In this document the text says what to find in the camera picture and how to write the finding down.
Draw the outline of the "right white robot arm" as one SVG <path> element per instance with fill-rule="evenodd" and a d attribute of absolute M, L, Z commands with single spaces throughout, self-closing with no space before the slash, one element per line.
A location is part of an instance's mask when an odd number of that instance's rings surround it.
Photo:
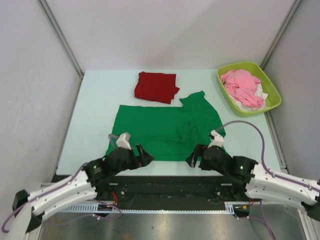
<path fill-rule="evenodd" d="M 230 194 L 237 201 L 248 197 L 277 202 L 320 220 L 320 185 L 315 180 L 300 180 L 282 172 L 270 174 L 256 160 L 230 156 L 219 146 L 197 144 L 185 161 L 194 168 L 197 160 L 201 170 L 216 171 L 231 181 Z"/>

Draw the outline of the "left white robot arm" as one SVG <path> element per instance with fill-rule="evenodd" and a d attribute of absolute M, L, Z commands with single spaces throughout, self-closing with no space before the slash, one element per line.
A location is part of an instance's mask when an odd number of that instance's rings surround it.
<path fill-rule="evenodd" d="M 110 178 L 126 170 L 146 167 L 154 157 L 136 144 L 138 155 L 132 149 L 118 147 L 110 154 L 84 163 L 75 174 L 32 193 L 16 193 L 12 206 L 15 217 L 30 206 L 22 233 L 29 233 L 56 212 L 84 201 L 105 200 L 110 196 Z"/>

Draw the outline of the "green t-shirt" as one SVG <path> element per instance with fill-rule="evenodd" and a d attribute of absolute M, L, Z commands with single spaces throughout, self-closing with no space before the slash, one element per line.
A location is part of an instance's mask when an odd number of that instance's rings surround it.
<path fill-rule="evenodd" d="M 185 161 L 197 144 L 208 145 L 212 130 L 223 124 L 203 91 L 180 99 L 181 106 L 120 105 L 112 134 L 129 133 L 156 161 Z"/>

